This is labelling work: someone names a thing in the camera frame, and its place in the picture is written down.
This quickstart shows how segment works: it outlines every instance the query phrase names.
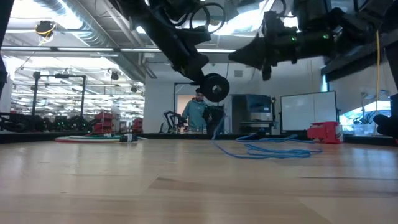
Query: wooden table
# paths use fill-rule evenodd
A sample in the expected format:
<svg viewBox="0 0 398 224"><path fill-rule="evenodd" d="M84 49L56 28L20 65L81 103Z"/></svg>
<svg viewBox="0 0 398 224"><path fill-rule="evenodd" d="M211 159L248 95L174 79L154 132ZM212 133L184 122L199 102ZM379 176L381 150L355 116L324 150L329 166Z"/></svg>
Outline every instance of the wooden table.
<svg viewBox="0 0 398 224"><path fill-rule="evenodd" d="M397 223L397 148L323 147L310 159L254 161L209 141L3 144L0 222Z"/></svg>

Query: tangled blue cable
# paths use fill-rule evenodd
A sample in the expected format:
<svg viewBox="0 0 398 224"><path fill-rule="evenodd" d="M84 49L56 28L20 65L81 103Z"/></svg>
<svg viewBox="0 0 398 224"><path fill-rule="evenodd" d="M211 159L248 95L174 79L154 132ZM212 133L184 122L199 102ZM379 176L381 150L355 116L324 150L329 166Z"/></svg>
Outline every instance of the tangled blue cable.
<svg viewBox="0 0 398 224"><path fill-rule="evenodd" d="M272 150L272 149L263 149L259 146L255 146L252 144L248 144L251 142L274 142L274 143L282 143L286 141L295 141L295 142L301 142L301 143L307 143L307 144L315 144L313 141L302 141L298 139L294 139L297 137L297 135L291 135L286 138L262 138L260 140L250 140L250 138L254 137L256 134L252 134L249 136L244 136L237 138L237 142L243 142L245 143L244 146L246 147L246 154L247 155L240 155L240 154L233 154L228 152L227 150L223 149L221 146L219 146L216 143L216 135L217 132L220 128L220 126L224 123L224 119L221 119L221 122L215 129L213 133L213 138L211 139L211 142L213 143L214 146L216 146L218 149L223 151L223 153L232 156L234 158L238 159L269 159L269 158L276 158L276 159L288 159L288 158L309 158L311 157L312 154L314 153L321 153L323 152L322 149L316 150L316 151L311 151L311 150L306 150L306 149L291 149L291 150Z"/></svg>

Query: pulley wheel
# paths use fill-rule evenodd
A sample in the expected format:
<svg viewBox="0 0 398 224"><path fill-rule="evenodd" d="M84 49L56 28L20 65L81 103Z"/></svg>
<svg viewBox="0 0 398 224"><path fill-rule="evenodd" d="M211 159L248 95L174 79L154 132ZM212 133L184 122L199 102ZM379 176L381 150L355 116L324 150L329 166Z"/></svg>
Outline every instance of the pulley wheel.
<svg viewBox="0 0 398 224"><path fill-rule="evenodd" d="M217 73L210 73L200 85L204 96L211 102L218 103L225 99L229 93L229 82Z"/></svg>

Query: whiteboard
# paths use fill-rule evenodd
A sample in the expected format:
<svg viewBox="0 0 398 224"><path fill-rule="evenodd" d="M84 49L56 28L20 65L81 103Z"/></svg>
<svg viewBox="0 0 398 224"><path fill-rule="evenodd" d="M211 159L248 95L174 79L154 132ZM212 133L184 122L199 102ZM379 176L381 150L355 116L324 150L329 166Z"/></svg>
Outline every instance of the whiteboard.
<svg viewBox="0 0 398 224"><path fill-rule="evenodd" d="M334 91L282 96L280 103L283 131L304 131L312 123L337 121Z"/></svg>

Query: teal shirt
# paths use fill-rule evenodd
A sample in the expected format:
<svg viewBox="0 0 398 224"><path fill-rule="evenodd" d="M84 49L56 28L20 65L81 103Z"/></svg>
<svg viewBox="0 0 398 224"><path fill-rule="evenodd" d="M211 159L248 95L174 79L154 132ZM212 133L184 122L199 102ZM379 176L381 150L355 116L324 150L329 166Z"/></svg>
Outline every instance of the teal shirt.
<svg viewBox="0 0 398 224"><path fill-rule="evenodd" d="M182 117L188 119L188 125L193 129L206 128L206 121L203 119L203 112L207 107L205 102L198 102L197 100L191 100L182 113Z"/></svg>

